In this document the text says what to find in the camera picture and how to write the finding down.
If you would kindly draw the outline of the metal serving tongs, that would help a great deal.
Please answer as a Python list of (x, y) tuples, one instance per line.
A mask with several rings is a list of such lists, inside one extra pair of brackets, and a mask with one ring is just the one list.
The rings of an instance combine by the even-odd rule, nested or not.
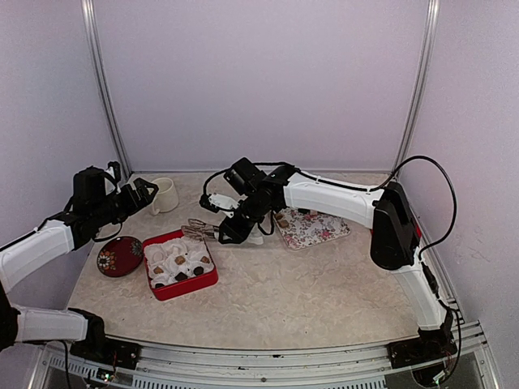
[(186, 237), (196, 240), (217, 240), (219, 236), (217, 226), (195, 218), (188, 219), (187, 223), (181, 226), (181, 230)]

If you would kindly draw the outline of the red chocolate box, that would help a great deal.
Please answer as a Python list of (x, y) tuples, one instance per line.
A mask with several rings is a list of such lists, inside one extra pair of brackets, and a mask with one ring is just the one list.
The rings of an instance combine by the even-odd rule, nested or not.
[(154, 297), (167, 301), (217, 283), (217, 266), (203, 238), (181, 230), (144, 241), (148, 285)]

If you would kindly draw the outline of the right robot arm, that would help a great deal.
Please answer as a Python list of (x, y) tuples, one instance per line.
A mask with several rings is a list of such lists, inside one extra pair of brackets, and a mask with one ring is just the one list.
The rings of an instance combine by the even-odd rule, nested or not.
[(418, 323), (418, 336), (388, 346), (392, 364), (404, 366), (454, 355), (461, 337), (452, 332), (458, 318), (440, 297), (434, 273), (423, 259), (427, 247), (401, 184), (387, 178), (378, 186), (355, 186), (304, 172), (285, 162), (263, 164), (247, 158), (220, 174), (240, 200), (205, 191), (200, 204), (212, 212), (224, 212), (218, 228), (221, 244), (241, 244), (264, 217), (291, 207), (338, 216), (371, 231), (373, 263), (392, 273), (405, 292)]

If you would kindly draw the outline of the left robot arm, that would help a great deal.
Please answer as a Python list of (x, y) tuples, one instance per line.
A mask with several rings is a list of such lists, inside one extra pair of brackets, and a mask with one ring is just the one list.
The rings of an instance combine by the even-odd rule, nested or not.
[(101, 317), (83, 310), (49, 310), (14, 305), (7, 294), (54, 259), (97, 242), (108, 224), (122, 225), (151, 205), (158, 185), (142, 178), (121, 185), (121, 168), (88, 167), (73, 177), (73, 195), (64, 209), (31, 232), (1, 248), (1, 348), (17, 343), (68, 341), (82, 357), (98, 361), (114, 351)]

